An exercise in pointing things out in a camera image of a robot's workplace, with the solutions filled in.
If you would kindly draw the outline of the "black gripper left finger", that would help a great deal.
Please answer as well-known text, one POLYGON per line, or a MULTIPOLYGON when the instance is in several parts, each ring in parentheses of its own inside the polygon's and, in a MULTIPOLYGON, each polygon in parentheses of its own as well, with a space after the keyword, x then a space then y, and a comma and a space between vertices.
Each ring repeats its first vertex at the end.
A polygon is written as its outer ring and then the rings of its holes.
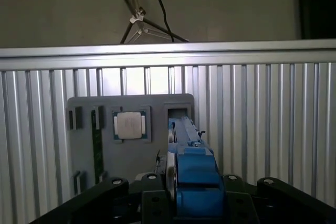
POLYGON ((171 223, 170 201, 159 174, 129 183, 106 178, 34 223, 171 223))

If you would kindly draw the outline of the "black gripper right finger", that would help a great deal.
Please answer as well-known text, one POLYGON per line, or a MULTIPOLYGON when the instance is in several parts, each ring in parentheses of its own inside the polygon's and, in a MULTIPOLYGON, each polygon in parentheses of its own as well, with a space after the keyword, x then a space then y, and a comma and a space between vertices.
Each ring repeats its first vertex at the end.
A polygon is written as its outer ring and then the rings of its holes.
POLYGON ((273 177, 223 177, 224 223, 335 223, 335 208, 273 177))

